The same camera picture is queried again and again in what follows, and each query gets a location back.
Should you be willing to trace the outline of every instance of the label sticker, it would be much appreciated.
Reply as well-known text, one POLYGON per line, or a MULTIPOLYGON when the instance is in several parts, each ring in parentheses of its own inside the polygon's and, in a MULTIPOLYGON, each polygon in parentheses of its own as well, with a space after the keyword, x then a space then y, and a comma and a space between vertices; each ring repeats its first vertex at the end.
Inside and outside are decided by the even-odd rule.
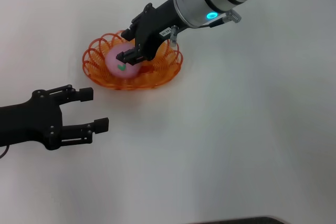
POLYGON ((162 32, 160 32, 160 35, 162 37, 166 37, 167 35, 169 35, 172 32, 172 29, 170 27, 168 27, 167 29, 164 29, 162 32))

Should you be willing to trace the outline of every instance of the white surface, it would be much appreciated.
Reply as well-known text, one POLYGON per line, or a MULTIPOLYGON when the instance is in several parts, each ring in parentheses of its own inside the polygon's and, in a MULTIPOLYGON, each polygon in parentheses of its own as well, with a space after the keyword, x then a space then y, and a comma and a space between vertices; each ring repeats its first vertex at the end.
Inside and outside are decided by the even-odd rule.
POLYGON ((250 0, 240 24, 186 31, 183 70, 158 90, 84 76, 92 40, 164 1, 0 0, 0 106, 71 83, 95 100, 64 106, 65 124, 111 122, 93 145, 12 146, 1 223, 334 223, 335 0, 250 0))

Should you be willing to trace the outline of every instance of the blue led light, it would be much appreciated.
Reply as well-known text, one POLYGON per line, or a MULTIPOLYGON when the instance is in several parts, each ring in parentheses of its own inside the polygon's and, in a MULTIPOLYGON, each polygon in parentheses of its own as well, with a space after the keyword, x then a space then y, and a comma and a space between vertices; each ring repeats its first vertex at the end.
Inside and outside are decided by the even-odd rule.
POLYGON ((218 17, 218 13, 209 13, 208 15, 206 15, 207 19, 214 19, 218 17))

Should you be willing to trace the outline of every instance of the pink ball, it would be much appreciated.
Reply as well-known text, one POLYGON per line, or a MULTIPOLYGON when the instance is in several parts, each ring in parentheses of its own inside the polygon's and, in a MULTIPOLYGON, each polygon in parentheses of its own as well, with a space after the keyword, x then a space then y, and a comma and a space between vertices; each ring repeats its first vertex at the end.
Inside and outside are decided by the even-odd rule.
POLYGON ((129 49, 134 48, 131 43, 123 43, 115 45, 106 55, 105 64, 109 69, 109 72, 115 77, 121 79, 130 79, 137 76, 141 68, 140 64, 134 66, 130 64, 124 64, 120 60, 117 60, 117 55, 121 52, 126 52, 129 49))

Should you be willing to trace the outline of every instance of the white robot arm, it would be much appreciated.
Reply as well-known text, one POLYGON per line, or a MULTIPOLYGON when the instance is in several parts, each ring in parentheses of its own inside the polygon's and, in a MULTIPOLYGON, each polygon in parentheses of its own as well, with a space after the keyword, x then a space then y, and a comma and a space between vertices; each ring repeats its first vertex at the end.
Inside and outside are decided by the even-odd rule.
POLYGON ((233 8, 245 1, 247 0, 168 0, 157 9, 148 4, 122 34, 128 41, 135 39, 135 48, 119 54, 117 58, 132 65, 152 60, 163 41, 170 38, 174 43, 177 34, 187 28, 205 27, 204 24, 209 22, 209 27, 229 21, 237 23, 241 17, 233 8))

